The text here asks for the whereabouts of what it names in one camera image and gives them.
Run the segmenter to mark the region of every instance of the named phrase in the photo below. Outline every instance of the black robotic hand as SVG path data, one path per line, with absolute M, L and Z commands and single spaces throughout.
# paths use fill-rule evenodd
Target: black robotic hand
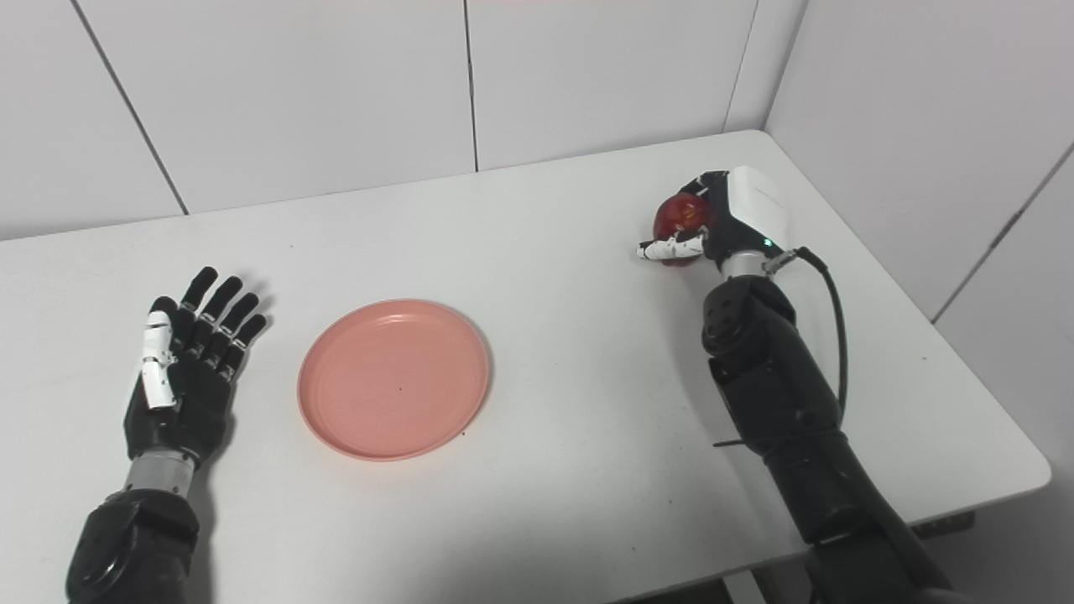
M 168 297 L 153 305 L 142 375 L 124 420 L 131 459 L 166 448 L 189 455 L 200 468 L 223 441 L 235 375 L 247 346 L 267 321 L 262 315 L 246 320 L 259 302 L 253 293 L 240 298 L 221 320 L 243 287 L 235 276 L 228 277 L 195 315 L 216 278 L 217 272 L 205 267 L 178 305 Z
M 267 322 L 246 320 L 259 302 L 252 293 L 220 320 L 243 287 L 238 277 L 195 315 L 216 278 L 206 267 L 178 305 L 159 298 L 149 312 L 142 374 L 124 420 L 131 471 L 124 490 L 86 519 L 68 570 L 72 604 L 187 604 L 200 531 L 187 489 L 223 441 L 235 375 Z

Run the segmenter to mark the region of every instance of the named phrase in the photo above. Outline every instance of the white fingertip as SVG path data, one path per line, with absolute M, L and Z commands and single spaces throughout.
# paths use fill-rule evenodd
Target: white fingertip
M 168 380 L 168 365 L 175 357 L 169 350 L 172 341 L 172 321 L 168 313 L 154 311 L 145 321 L 142 336 L 142 388 L 150 409 L 173 407 L 177 404 L 172 385 Z
M 645 260 L 673 260 L 676 258 L 696 258 L 703 255 L 703 234 L 684 241 L 676 241 L 676 238 L 671 236 L 667 240 L 656 240 L 638 246 L 638 258 Z

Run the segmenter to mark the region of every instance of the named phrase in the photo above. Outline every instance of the black cable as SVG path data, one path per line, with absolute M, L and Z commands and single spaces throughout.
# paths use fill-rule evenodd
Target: black cable
M 828 265 L 821 260 L 821 257 L 813 254 L 808 247 L 799 247 L 795 250 L 799 258 L 810 263 L 811 267 L 821 273 L 825 285 L 828 286 L 828 294 L 831 297 L 831 310 L 836 314 L 836 339 L 839 341 L 839 408 L 846 411 L 846 322 L 843 318 L 843 303 L 839 299 L 839 290 L 836 288 L 836 279 L 831 278 Z

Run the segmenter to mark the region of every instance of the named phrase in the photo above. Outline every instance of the robot finger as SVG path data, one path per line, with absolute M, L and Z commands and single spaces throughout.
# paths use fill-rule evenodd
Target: robot finger
M 238 329 L 238 325 L 246 319 L 246 315 L 250 314 L 260 300 L 253 293 L 247 293 L 235 302 L 235 305 L 231 307 L 228 312 L 228 316 L 220 321 L 220 331 L 222 331 L 229 337 L 235 334 L 235 330 Z
M 228 302 L 231 302 L 231 299 L 238 293 L 240 289 L 243 289 L 243 279 L 234 275 L 228 277 L 228 279 L 217 288 L 213 298 L 208 299 L 208 304 L 205 304 L 205 310 L 202 311 L 202 314 L 198 317 L 198 319 L 215 325 L 217 319 L 220 318 L 220 315 L 223 314 L 223 308 L 228 305 Z
M 232 342 L 231 346 L 228 346 L 228 351 L 223 355 L 223 359 L 220 361 L 219 370 L 220 374 L 223 375 L 228 382 L 234 379 L 235 374 L 238 373 L 238 368 L 243 364 L 243 359 L 246 358 L 246 348 L 250 345 L 250 341 L 257 336 L 268 325 L 268 320 L 264 315 L 253 315 L 250 320 L 238 330 L 235 335 L 235 340 Z
M 178 351 L 186 347 L 187 342 L 190 340 L 190 332 L 193 330 L 194 320 L 197 319 L 194 313 L 198 312 L 198 306 L 201 306 L 205 292 L 213 286 L 213 282 L 216 281 L 217 276 L 216 269 L 205 267 L 190 282 L 190 287 L 187 288 L 187 292 L 183 296 L 183 301 L 179 302 L 178 310 L 172 313 L 173 350 Z
M 194 321 L 190 330 L 190 337 L 186 343 L 187 349 L 195 357 L 201 357 L 205 351 L 209 339 L 216 333 L 216 322 L 220 318 L 220 315 L 223 314 L 223 308 L 242 288 L 243 281 L 236 276 L 230 276 L 220 284 L 220 287 L 209 298 L 208 303 L 205 304 L 205 310 L 202 311 L 202 314 L 198 316 L 198 320 Z
M 231 345 L 231 337 L 229 337 L 222 331 L 218 331 L 213 334 L 208 341 L 208 346 L 205 347 L 205 351 L 202 353 L 202 362 L 208 366 L 216 369 L 220 364 L 220 359 L 228 351 L 228 346 Z
M 205 267 L 199 271 L 198 275 L 190 282 L 186 294 L 183 296 L 182 306 L 191 313 L 197 311 L 198 306 L 201 306 L 202 298 L 205 297 L 205 292 L 213 286 L 217 276 L 218 273 L 213 267 Z

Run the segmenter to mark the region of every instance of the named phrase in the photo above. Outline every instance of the white table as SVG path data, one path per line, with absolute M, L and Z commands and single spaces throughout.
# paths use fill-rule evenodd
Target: white table
M 193 488 L 195 595 L 599 604 L 802 551 L 761 462 L 711 446 L 736 435 L 699 344 L 715 268 L 634 257 L 661 201 L 743 163 L 782 187 L 795 240 L 831 265 L 844 427 L 896 509 L 918 521 L 1045 485 L 1041 454 L 806 177 L 766 134 L 738 132 L 0 244 L 4 600 L 62 600 L 83 520 L 127 471 L 144 314 L 203 264 L 253 284 L 273 323 L 230 446 Z M 799 263 L 779 281 L 832 375 L 822 282 Z M 403 297 L 481 329 L 492 387 L 444 447 L 350 459 L 303 423 L 299 365 L 340 315 Z

